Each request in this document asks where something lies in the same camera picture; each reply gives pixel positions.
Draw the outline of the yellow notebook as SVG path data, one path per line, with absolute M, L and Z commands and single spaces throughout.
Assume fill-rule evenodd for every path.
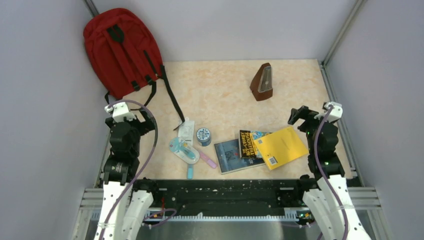
M 253 142 L 271 171 L 309 153 L 309 149 L 291 126 L 264 135 Z

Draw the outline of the colourful treehouse paperback book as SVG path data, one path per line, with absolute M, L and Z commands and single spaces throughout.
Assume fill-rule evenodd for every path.
M 262 158 L 259 149 L 256 147 L 254 140 L 271 134 L 266 131 L 240 130 L 239 131 L 239 152 L 242 158 Z

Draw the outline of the red backpack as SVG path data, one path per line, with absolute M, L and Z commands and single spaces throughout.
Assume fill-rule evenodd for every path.
M 149 103 L 162 79 L 181 120 L 184 114 L 171 89 L 158 44 L 142 20 L 126 8 L 113 8 L 93 17 L 83 30 L 90 64 L 109 96 L 117 100 L 151 86 Z

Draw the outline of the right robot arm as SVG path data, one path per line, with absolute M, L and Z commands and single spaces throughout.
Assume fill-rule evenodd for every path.
M 306 135 L 308 167 L 314 176 L 298 180 L 293 200 L 309 209 L 313 223 L 320 229 L 320 240 L 369 240 L 371 237 L 354 207 L 344 168 L 336 154 L 339 129 L 335 123 L 341 119 L 343 108 L 329 101 L 322 109 L 319 113 L 307 106 L 293 108 L 287 121 L 294 125 L 303 120 L 298 130 Z

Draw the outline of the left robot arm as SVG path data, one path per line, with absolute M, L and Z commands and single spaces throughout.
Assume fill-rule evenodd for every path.
M 136 179 L 140 164 L 140 139 L 150 131 L 157 130 L 156 119 L 146 110 L 139 110 L 144 121 L 131 112 L 120 121 L 108 117 L 109 156 L 103 167 L 103 197 L 100 218 L 95 234 L 96 240 L 124 240 L 123 223 L 132 180 Z

